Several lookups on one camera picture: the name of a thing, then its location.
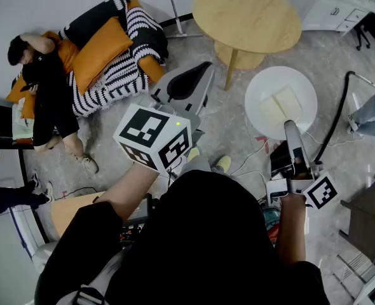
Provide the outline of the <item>person's right forearm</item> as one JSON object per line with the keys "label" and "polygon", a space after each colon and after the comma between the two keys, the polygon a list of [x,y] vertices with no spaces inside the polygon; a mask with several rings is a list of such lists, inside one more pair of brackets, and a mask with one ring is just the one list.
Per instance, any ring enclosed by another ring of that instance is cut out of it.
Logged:
{"label": "person's right forearm", "polygon": [[275,249],[284,266],[306,260],[304,225],[306,198],[290,193],[281,198],[281,214]]}

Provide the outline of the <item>person's right yellow shoe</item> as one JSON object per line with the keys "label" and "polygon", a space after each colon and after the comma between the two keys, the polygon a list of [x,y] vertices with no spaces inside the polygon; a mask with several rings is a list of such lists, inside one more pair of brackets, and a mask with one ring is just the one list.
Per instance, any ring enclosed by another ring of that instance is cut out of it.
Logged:
{"label": "person's right yellow shoe", "polygon": [[216,163],[215,169],[222,173],[227,173],[231,166],[231,158],[228,155],[222,156]]}

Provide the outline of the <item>white floor mop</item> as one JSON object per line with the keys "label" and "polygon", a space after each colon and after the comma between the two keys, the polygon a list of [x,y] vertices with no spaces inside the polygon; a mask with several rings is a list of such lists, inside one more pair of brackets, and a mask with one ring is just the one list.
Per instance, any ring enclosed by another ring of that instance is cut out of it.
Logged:
{"label": "white floor mop", "polygon": [[183,32],[182,26],[181,26],[181,21],[179,19],[177,9],[176,9],[176,6],[175,6],[175,2],[174,2],[174,0],[170,0],[170,2],[171,2],[172,9],[173,9],[173,12],[174,12],[175,22],[176,22],[176,25],[177,25],[178,33],[176,33],[174,35],[167,36],[167,38],[168,39],[182,39],[182,38],[189,38],[189,37],[202,37],[203,36],[202,34],[187,34],[187,33]]}

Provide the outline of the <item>person's black shirt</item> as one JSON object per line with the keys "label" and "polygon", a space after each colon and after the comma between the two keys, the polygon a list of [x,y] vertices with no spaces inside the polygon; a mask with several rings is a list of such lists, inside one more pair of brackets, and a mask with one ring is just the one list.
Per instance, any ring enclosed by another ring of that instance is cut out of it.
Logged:
{"label": "person's black shirt", "polygon": [[[56,305],[122,251],[107,202],[80,208],[39,277],[35,305]],[[285,266],[256,199],[225,175],[193,170],[160,198],[126,251],[109,305],[329,305],[320,270]]]}

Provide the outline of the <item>black equipment case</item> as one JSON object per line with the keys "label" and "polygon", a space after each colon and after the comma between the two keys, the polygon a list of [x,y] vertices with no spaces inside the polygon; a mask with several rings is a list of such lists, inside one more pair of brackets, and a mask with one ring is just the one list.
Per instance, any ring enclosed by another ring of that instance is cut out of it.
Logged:
{"label": "black equipment case", "polygon": [[135,241],[153,208],[153,197],[147,193],[130,218],[123,224],[120,234],[121,244],[130,245]]}

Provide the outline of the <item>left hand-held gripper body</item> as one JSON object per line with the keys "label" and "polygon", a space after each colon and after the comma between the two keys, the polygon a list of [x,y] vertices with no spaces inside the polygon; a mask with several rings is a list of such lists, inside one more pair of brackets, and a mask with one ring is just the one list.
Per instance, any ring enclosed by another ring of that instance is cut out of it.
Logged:
{"label": "left hand-held gripper body", "polygon": [[130,104],[113,139],[130,160],[166,173],[178,166],[202,134],[199,111],[191,101],[162,102],[148,95]]}

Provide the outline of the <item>person's left forearm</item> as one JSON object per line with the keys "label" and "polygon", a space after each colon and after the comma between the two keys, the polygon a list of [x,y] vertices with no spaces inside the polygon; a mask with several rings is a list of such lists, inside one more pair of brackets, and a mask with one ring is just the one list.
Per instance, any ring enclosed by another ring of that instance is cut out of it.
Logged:
{"label": "person's left forearm", "polygon": [[125,222],[137,209],[158,176],[158,172],[134,163],[95,203],[110,203],[116,214]]}

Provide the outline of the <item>light wooden board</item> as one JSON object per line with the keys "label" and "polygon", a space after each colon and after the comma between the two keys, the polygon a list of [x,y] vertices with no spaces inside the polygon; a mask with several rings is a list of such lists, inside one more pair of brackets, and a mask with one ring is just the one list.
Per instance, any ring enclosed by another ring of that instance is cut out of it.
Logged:
{"label": "light wooden board", "polygon": [[91,205],[104,192],[87,194],[84,196],[77,196],[73,198],[64,198],[54,201],[51,204],[51,219],[57,234],[61,237],[71,220],[74,218],[76,212],[87,205]]}

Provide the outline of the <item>round wooden table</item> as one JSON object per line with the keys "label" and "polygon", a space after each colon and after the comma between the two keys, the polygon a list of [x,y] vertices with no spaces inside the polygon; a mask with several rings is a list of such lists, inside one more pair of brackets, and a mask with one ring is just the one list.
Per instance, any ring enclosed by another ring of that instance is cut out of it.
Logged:
{"label": "round wooden table", "polygon": [[228,66],[226,90],[235,69],[253,69],[301,37],[299,15],[287,0],[194,0],[193,18]]}

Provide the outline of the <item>pale yellow food slices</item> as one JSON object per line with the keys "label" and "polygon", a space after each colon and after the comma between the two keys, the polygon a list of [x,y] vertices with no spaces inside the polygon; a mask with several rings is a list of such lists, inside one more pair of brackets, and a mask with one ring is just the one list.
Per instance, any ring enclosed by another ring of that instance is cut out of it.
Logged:
{"label": "pale yellow food slices", "polygon": [[303,111],[290,85],[284,86],[261,101],[259,110],[271,126],[282,125],[287,120],[297,121]]}

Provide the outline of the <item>white round plate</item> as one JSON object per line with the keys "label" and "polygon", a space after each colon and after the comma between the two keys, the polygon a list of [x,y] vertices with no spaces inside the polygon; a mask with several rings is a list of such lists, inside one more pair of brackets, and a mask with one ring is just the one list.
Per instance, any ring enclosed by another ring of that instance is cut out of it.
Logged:
{"label": "white round plate", "polygon": [[283,124],[271,126],[259,110],[259,103],[284,86],[290,85],[303,109],[295,121],[301,133],[313,124],[318,109],[315,89],[301,72],[286,66],[269,67],[251,80],[245,94],[245,112],[252,126],[262,135],[276,140],[285,139]]}

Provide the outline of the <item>person's grey jeans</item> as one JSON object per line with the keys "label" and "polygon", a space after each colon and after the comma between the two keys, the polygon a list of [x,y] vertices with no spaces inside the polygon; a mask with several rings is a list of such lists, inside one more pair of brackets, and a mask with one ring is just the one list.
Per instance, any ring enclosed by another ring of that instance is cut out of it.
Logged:
{"label": "person's grey jeans", "polygon": [[208,162],[208,160],[206,158],[204,158],[202,155],[199,155],[199,156],[195,157],[189,163],[187,162],[186,164],[184,164],[184,166],[182,167],[182,170],[180,172],[180,175],[183,175],[183,174],[185,174],[187,172],[190,172],[192,170],[201,170],[201,171],[204,171],[204,172],[214,172],[214,173],[219,173],[219,174],[223,174],[223,175],[227,174],[227,173],[222,173],[222,172],[218,171],[217,169],[215,169],[215,165],[210,166],[210,163]]}

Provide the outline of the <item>dark wooden stool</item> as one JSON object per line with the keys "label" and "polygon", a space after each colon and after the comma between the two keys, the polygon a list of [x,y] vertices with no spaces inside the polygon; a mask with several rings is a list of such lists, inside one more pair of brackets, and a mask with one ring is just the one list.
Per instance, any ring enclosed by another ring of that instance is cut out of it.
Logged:
{"label": "dark wooden stool", "polygon": [[375,175],[371,186],[340,204],[350,210],[350,223],[348,232],[340,229],[339,235],[375,263]]}

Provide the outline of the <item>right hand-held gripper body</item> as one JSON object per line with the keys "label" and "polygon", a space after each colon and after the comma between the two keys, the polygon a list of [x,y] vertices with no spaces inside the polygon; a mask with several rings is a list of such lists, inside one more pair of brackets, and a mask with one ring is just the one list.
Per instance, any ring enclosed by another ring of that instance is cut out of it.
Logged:
{"label": "right hand-held gripper body", "polygon": [[282,142],[270,155],[271,178],[266,183],[266,201],[273,207],[289,193],[302,194],[307,206],[321,209],[338,195],[334,180],[323,171],[321,161],[310,161],[303,147]]}

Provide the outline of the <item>orange cushion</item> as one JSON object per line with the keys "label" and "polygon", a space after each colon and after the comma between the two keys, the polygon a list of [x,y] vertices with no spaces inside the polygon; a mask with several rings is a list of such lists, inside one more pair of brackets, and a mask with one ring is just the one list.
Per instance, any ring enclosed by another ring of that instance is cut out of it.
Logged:
{"label": "orange cushion", "polygon": [[74,79],[83,96],[106,66],[124,54],[133,41],[126,35],[118,17],[111,17],[76,55],[72,66]]}

